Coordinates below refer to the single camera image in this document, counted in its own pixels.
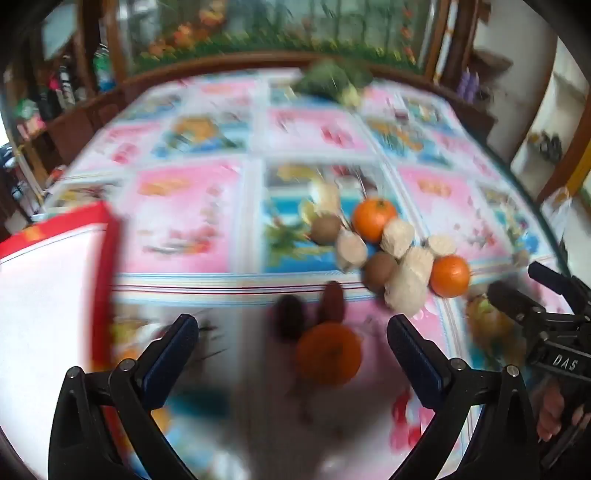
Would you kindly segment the person's right hand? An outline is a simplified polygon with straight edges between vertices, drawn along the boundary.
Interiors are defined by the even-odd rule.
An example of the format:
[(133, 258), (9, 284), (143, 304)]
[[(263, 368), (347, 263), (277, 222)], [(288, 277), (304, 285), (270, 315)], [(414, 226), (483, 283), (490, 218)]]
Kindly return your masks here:
[(538, 439), (548, 442), (562, 429), (565, 399), (559, 381), (546, 376), (531, 395)]

